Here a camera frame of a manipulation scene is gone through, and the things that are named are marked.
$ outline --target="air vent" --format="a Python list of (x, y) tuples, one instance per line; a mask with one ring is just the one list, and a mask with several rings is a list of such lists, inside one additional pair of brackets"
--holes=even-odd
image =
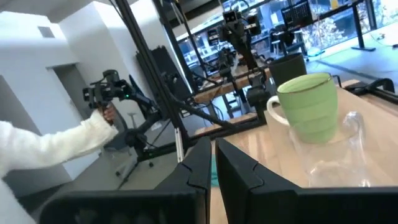
[(55, 38), (54, 34), (51, 31), (51, 28), (49, 28), (49, 27), (41, 27), (41, 26), (38, 26), (37, 28), (39, 28), (39, 31), (42, 34), (42, 37), (44, 37), (44, 38)]

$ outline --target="mug handle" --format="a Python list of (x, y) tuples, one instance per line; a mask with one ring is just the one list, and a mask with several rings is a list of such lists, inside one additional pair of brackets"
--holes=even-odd
[(275, 120), (277, 120), (278, 122), (280, 122), (280, 123), (282, 123), (282, 124), (284, 124), (284, 125), (286, 125), (286, 126), (289, 126), (289, 122), (286, 120), (286, 118), (283, 118), (283, 117), (279, 116), (279, 115), (275, 112), (274, 107), (272, 106), (273, 103), (280, 103), (280, 102), (279, 102), (278, 96), (273, 96), (273, 97), (269, 98), (269, 100), (268, 100), (268, 102), (267, 102), (267, 111), (269, 112), (269, 114), (270, 114)]

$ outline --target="white jacket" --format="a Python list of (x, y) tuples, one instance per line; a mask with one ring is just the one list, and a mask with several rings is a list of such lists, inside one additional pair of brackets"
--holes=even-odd
[(44, 136), (0, 121), (0, 223), (35, 223), (2, 180), (10, 170), (38, 169), (63, 163), (98, 150), (117, 133), (98, 111), (78, 127)]

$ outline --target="white sleeve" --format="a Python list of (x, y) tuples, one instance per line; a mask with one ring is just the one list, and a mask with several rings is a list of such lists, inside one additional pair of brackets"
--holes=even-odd
[(0, 164), (7, 171), (53, 166), (97, 150), (117, 133), (98, 111), (75, 128), (44, 136), (0, 121)]

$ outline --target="green mug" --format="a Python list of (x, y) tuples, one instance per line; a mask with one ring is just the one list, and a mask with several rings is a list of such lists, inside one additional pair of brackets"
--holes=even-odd
[[(279, 103), (286, 118), (272, 104)], [(269, 114), (278, 122), (294, 127), (302, 141), (329, 141), (337, 127), (337, 90), (329, 73), (302, 75), (280, 85), (277, 96), (267, 102)]]

